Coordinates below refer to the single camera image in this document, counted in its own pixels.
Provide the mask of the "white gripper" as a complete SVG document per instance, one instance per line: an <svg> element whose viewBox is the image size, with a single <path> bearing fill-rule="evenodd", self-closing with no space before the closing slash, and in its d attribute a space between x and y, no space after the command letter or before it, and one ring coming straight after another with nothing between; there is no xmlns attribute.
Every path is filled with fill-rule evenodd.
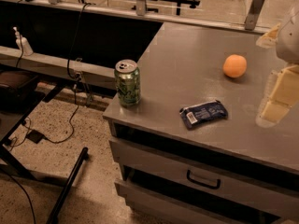
<svg viewBox="0 0 299 224"><path fill-rule="evenodd" d="M256 45L265 49L276 46L281 60L295 63L279 72L273 70L267 79L256 123L270 128L279 124L299 102L299 3L291 7L281 24L260 36Z"/></svg>

